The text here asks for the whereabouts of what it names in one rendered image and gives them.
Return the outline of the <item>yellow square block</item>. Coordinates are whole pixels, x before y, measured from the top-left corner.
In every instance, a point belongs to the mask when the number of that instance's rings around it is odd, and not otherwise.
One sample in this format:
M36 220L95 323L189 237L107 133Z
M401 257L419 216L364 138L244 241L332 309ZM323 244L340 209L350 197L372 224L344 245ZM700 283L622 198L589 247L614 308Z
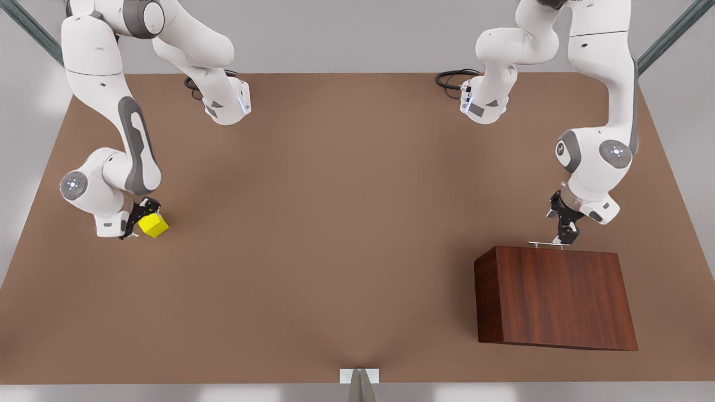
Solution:
M144 234L152 238L158 237L169 228L168 223L159 213L151 213L148 214L148 216L143 216L139 219L137 224Z

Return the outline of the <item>dark wooden drawer cabinet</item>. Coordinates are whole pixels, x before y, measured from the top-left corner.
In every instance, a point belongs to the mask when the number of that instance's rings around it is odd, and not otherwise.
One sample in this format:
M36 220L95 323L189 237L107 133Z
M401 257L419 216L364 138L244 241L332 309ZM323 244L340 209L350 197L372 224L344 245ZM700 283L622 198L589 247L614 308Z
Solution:
M496 246L473 268L483 343L638 349L615 253Z

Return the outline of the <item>silver frame post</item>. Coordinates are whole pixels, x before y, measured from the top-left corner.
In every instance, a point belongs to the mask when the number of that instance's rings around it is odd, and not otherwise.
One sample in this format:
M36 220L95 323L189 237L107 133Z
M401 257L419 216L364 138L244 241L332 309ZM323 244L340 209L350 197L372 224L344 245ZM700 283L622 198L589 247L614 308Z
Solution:
M342 368L340 384L349 384L347 402L378 402L373 384L380 382L378 368Z
M23 28L39 46L41 46L61 66L64 60L61 45L56 39L31 15L28 10L20 5L18 0L0 0L0 8Z
M636 61L638 75L643 74L663 56L712 7L715 7L715 0L694 0L674 23L639 56Z

